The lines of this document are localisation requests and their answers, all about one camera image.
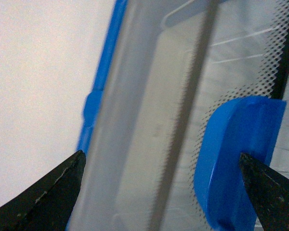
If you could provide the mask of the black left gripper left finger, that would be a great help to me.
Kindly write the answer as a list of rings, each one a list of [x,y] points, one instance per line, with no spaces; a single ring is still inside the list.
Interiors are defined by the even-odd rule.
[[[0,231],[64,231],[77,201],[86,155],[77,151],[0,207]]]

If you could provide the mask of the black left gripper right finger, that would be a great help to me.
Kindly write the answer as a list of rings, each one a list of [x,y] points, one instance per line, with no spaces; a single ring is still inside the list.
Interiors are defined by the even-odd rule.
[[[289,179],[248,153],[239,159],[244,187],[265,231],[289,231]]]

